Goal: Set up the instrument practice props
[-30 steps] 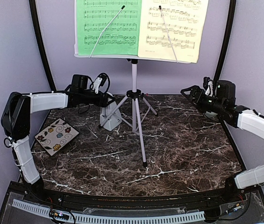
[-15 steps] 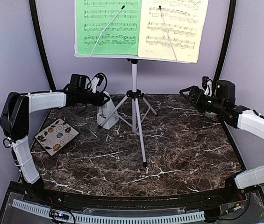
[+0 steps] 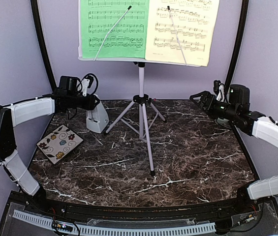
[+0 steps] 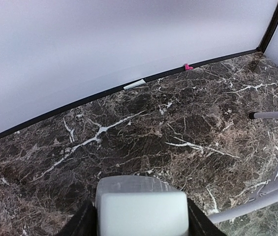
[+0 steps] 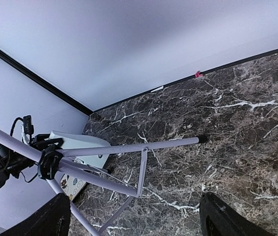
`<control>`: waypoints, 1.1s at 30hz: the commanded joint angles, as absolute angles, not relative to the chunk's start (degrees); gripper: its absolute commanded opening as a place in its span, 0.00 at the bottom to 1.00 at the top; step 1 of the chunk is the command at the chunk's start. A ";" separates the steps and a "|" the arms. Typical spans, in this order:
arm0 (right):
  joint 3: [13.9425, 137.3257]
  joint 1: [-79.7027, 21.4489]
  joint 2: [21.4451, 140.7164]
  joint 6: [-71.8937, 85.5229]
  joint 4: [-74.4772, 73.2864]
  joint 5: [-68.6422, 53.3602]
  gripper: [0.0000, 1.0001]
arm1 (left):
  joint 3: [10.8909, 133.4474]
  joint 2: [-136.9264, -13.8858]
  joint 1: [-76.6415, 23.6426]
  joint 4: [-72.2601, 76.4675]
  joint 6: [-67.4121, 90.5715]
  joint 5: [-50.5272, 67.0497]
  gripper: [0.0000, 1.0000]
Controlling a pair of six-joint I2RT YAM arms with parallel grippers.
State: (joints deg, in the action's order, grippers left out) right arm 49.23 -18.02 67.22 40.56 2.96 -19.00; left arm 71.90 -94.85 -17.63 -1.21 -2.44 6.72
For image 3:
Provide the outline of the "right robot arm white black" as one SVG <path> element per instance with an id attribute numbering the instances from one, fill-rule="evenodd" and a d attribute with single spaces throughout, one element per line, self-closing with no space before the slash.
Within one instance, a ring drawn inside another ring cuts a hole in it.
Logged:
<path id="1" fill-rule="evenodd" d="M 220 81 L 214 82 L 214 93 L 203 91 L 190 100 L 212 119 L 226 119 L 249 136 L 264 140 L 278 148 L 278 122 L 257 111 L 250 110 L 250 90 L 233 84 L 224 91 Z M 278 196 L 278 175 L 257 180 L 238 190 L 239 198 L 232 203 L 236 213 L 243 213 L 251 200 Z"/>

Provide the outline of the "yellow sheet music page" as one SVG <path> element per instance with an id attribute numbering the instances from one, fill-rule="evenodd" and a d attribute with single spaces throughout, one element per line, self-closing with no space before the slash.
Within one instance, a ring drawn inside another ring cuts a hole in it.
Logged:
<path id="1" fill-rule="evenodd" d="M 207 66 L 216 25 L 217 0 L 152 0 L 145 59 Z"/>

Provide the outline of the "white perforated music stand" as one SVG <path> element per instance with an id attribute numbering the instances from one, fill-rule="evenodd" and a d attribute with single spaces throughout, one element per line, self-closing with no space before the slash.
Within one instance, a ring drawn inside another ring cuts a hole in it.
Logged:
<path id="1" fill-rule="evenodd" d="M 146 144 L 150 144 L 150 133 L 149 129 L 151 127 L 151 123 L 148 122 L 147 117 L 147 106 L 151 104 L 150 97 L 145 94 L 145 66 L 147 63 L 158 63 L 156 61 L 148 61 L 145 58 L 139 59 L 139 58 L 103 58 L 103 59 L 97 59 L 93 61 L 129 61 L 133 62 L 138 66 L 138 78 L 139 78 L 139 93 L 134 96 L 132 100 L 132 104 L 137 104 L 139 107 L 139 128 L 136 130 L 137 134 L 139 135 L 139 138 L 146 142 Z"/>

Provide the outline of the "green sheet music page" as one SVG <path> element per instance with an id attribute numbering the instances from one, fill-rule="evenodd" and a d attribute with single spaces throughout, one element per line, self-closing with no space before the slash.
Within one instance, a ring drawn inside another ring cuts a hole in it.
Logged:
<path id="1" fill-rule="evenodd" d="M 143 59 L 149 5 L 148 0 L 81 0 L 79 57 Z"/>

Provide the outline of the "white metronome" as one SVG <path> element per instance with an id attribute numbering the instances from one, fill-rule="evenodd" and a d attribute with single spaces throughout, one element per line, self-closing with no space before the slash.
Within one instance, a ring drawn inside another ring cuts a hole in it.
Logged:
<path id="1" fill-rule="evenodd" d="M 87 111 L 86 128 L 94 133 L 102 133 L 109 123 L 109 116 L 102 102 L 91 111 Z"/>

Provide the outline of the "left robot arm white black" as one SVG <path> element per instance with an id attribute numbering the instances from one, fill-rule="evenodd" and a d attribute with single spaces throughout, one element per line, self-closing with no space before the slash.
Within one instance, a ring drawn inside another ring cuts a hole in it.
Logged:
<path id="1" fill-rule="evenodd" d="M 47 214 L 51 204 L 44 199 L 45 189 L 31 175 L 17 151 L 14 129 L 30 120 L 66 113 L 70 109 L 91 111 L 100 103 L 95 92 L 88 93 L 98 78 L 89 73 L 82 79 L 61 76 L 60 84 L 51 94 L 0 105 L 0 167 L 3 167 L 10 180 L 28 196 L 32 197 L 31 206 L 40 214 Z"/>

